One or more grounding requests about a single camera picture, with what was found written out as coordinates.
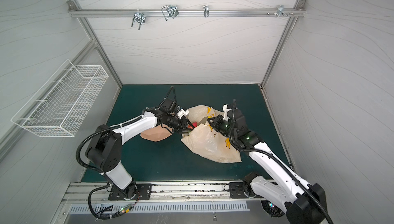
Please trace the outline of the red apple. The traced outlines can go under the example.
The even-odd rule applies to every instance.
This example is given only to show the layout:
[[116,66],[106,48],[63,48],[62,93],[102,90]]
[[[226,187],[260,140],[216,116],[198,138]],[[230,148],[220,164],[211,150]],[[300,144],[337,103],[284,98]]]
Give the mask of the red apple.
[[198,126],[198,123],[197,122],[191,122],[191,121],[188,121],[188,128],[189,129],[194,129],[194,128],[196,128]]

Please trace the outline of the banana print plastic bag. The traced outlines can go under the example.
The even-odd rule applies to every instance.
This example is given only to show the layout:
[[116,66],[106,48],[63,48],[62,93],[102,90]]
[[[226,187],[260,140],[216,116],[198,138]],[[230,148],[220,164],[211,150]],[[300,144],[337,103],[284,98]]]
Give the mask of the banana print plastic bag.
[[182,143],[193,153],[218,163],[241,162],[240,153],[230,144],[229,139],[215,131],[207,119],[224,115],[212,107],[198,105],[188,109],[188,120],[197,126],[182,135]]

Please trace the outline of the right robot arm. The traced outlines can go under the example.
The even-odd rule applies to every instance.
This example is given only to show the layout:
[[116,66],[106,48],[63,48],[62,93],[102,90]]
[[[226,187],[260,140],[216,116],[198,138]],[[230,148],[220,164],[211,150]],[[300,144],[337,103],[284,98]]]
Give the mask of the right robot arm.
[[311,185],[281,161],[255,132],[241,120],[223,116],[208,119],[209,125],[229,139],[238,151],[248,153],[275,181],[250,173],[244,178],[244,192],[258,195],[282,211],[291,224],[333,222],[327,210],[326,194],[319,184]]

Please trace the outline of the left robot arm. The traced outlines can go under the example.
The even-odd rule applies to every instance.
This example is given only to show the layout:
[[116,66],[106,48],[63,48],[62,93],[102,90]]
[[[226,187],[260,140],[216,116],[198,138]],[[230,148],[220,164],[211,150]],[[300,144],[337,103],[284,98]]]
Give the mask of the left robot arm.
[[190,123],[188,114],[188,110],[180,107],[173,112],[163,107],[154,107],[145,109],[140,116],[116,126],[102,125],[89,140],[85,155],[110,183],[119,190],[130,191],[135,181],[122,165],[122,146],[133,137],[157,126],[166,125],[171,133],[186,132]]

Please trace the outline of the green table mat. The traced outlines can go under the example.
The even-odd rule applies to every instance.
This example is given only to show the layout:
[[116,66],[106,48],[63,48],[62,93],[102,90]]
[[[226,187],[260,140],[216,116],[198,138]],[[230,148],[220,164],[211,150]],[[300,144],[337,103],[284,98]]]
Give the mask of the green table mat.
[[[124,85],[108,119],[108,125],[135,118],[145,108],[158,105],[169,94],[168,85]],[[265,99],[257,84],[252,85],[176,85],[179,105],[191,108],[197,105],[222,109],[236,101],[246,123],[283,161],[286,152],[274,127]],[[239,180],[251,172],[266,176],[266,172],[248,155],[241,155],[240,163],[217,163],[192,153],[174,134],[160,142],[151,142],[139,136],[122,148],[121,161],[137,181],[181,180]]]

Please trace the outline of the white vent strip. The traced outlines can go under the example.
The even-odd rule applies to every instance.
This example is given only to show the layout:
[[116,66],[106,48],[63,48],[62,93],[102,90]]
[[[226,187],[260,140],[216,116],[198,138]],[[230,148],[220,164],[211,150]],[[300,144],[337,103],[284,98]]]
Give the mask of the white vent strip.
[[[105,214],[116,213],[123,203],[92,204],[97,213],[110,208]],[[200,202],[140,202],[129,213],[220,213],[250,211],[246,201],[200,201]],[[90,214],[87,204],[72,204],[69,214]]]

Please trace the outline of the metal U-bolt clamp middle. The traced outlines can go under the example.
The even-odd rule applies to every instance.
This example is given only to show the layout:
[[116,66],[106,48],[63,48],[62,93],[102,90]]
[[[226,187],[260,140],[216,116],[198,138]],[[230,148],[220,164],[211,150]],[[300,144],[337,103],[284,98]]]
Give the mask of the metal U-bolt clamp middle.
[[161,8],[161,12],[166,21],[168,21],[170,18],[174,19],[179,15],[179,11],[176,5],[165,5]]

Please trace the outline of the metal u-bolt clamp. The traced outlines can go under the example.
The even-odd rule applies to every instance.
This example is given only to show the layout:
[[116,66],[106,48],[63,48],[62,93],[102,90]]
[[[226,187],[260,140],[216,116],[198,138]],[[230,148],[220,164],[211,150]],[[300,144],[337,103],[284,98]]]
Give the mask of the metal u-bolt clamp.
[[170,18],[174,19],[179,15],[179,11],[176,5],[165,5],[161,8],[161,12],[166,21],[168,21]]
[[131,27],[133,27],[134,25],[138,25],[138,30],[140,30],[142,25],[145,23],[145,21],[146,21],[146,16],[140,11],[137,11],[133,15]]

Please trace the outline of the metal U-bolt clamp left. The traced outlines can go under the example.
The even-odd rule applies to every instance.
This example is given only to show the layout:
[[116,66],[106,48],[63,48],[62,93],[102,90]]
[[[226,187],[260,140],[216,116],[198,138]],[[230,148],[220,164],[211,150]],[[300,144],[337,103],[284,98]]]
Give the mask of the metal U-bolt clamp left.
[[146,16],[140,11],[137,11],[133,15],[131,27],[133,27],[134,25],[138,25],[138,30],[140,30],[142,25],[145,23],[145,21],[146,21]]

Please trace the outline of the metal hook clamp right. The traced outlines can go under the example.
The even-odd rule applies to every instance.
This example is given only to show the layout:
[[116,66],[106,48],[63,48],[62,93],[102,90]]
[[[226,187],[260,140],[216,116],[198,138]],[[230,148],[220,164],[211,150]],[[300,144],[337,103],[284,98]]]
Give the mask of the metal hook clamp right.
[[293,17],[294,13],[292,9],[287,9],[284,8],[283,5],[280,5],[276,11],[274,12],[267,12],[268,16],[274,16],[274,17]]

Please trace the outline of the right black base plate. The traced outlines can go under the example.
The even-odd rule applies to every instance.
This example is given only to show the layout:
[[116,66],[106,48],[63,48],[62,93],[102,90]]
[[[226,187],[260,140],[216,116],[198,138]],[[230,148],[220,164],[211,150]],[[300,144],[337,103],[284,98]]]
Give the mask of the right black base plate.
[[231,199],[256,198],[256,195],[248,195],[245,192],[242,182],[229,182],[224,186],[224,191],[229,192]]

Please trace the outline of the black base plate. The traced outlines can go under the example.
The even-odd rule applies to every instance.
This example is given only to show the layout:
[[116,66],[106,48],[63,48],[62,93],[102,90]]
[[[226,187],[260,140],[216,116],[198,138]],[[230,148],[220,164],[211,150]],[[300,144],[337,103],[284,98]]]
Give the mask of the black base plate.
[[229,182],[224,186],[224,191],[229,192],[231,199],[256,198],[256,195],[248,195],[245,192],[242,182]]
[[111,187],[108,200],[149,200],[151,195],[152,184],[134,184],[133,186],[124,190],[118,188],[116,185]]

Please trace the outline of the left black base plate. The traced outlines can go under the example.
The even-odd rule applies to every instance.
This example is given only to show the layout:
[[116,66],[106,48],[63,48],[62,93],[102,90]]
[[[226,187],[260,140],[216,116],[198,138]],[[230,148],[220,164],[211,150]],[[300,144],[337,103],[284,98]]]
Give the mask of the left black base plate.
[[124,190],[118,188],[116,185],[111,187],[108,200],[149,200],[151,195],[152,184],[134,184],[133,186]]

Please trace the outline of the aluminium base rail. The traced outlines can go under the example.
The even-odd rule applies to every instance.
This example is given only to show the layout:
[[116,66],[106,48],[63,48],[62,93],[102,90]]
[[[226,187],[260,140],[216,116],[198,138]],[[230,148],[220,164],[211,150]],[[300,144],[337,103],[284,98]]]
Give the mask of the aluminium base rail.
[[[149,200],[141,202],[170,202],[170,201],[235,201],[231,199],[229,192],[224,191],[224,186],[230,181],[152,181],[137,182],[137,184],[152,184]],[[268,200],[268,201],[294,201],[298,195],[303,194],[302,189],[293,181],[286,180],[284,186],[273,180],[259,178],[251,184],[252,190],[248,195],[256,195],[256,198],[243,198],[245,200]],[[133,203],[135,200],[108,200],[112,186],[105,182],[71,183],[66,190],[62,203]]]

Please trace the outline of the small metal bracket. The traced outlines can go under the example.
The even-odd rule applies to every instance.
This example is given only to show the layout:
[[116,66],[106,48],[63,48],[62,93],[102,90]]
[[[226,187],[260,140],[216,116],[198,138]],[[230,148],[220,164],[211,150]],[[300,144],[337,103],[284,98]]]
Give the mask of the small metal bracket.
[[208,7],[208,5],[204,5],[203,6],[203,14],[204,14],[205,18],[209,17],[209,7]]

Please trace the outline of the aluminium cross rail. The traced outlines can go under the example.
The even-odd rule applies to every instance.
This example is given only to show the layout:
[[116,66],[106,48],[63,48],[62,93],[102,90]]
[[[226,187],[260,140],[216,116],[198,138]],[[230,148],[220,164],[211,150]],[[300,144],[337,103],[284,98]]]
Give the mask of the aluminium cross rail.
[[[209,8],[209,17],[269,17],[267,12],[274,12],[273,9],[212,9]],[[74,18],[127,18],[140,11],[146,18],[163,18],[161,9],[81,9],[69,11]],[[203,8],[178,9],[178,18],[204,18]],[[292,9],[294,16],[301,17],[306,14],[306,10]]]

